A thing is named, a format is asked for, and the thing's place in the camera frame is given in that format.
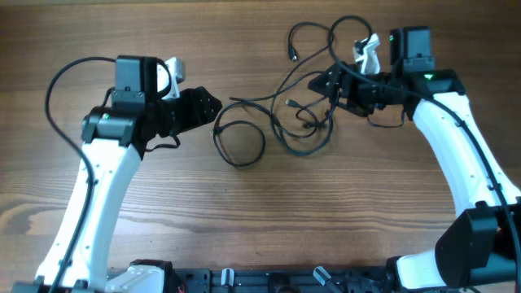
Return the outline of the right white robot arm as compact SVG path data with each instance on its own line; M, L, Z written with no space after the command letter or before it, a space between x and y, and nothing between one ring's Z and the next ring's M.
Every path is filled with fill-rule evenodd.
M400 105L431 146L452 193L454 223L425 252L391 261L399 291L458 289L520 279L520 191L473 118L455 71L438 69L425 26L389 34L392 70L382 72L377 36L357 42L355 62L336 62L309 82L357 116Z

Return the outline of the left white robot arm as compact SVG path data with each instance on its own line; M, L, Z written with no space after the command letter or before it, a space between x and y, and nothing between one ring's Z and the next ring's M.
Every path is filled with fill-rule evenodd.
M14 292L179 292L169 261L136 260L109 278L107 259L129 184L155 137L180 146L182 132L213 122L222 104L205 88L179 90L183 62L120 55L116 83L82 122L77 180L59 232L32 282Z

